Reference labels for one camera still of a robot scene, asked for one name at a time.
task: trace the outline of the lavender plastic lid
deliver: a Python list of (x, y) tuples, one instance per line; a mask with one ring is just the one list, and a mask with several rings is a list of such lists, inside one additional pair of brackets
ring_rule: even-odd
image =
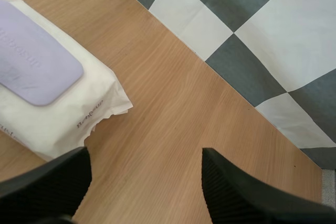
[(35, 106), (49, 105), (83, 75), (57, 40), (0, 0), (0, 84)]

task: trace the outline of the wet wipes package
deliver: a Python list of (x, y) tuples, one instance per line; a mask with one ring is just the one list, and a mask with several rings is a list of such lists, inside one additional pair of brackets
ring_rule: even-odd
[(132, 107), (111, 69), (21, 0), (0, 0), (0, 130), (45, 160)]
[(52, 103), (82, 76), (82, 65), (9, 2), (0, 0), (0, 10), (0, 84), (33, 105)]

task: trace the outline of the white plastic packaging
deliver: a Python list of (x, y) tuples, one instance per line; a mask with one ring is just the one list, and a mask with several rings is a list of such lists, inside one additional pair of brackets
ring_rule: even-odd
[(84, 145), (95, 125), (132, 103), (111, 69), (22, 0), (6, 0), (52, 35), (81, 64), (83, 76), (47, 106), (34, 106), (0, 85), (0, 130), (45, 160)]

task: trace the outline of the black textured plastic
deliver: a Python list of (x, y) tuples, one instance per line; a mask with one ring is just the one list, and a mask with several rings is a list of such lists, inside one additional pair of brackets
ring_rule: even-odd
[(0, 223), (31, 223), (73, 216), (91, 183), (90, 156), (77, 148), (0, 183)]
[(202, 189), (213, 224), (266, 223), (264, 214), (241, 197), (206, 154), (202, 158)]
[(336, 212), (271, 187), (212, 148), (203, 149), (202, 189), (214, 224), (336, 223)]

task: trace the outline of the wood grain surface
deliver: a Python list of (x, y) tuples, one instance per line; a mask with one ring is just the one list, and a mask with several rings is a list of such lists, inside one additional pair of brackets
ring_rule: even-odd
[[(113, 69), (134, 104), (86, 140), (80, 224), (210, 223), (202, 147), (277, 188), (321, 200), (321, 169), (136, 0), (25, 0)], [(43, 161), (0, 134), (0, 180)]]

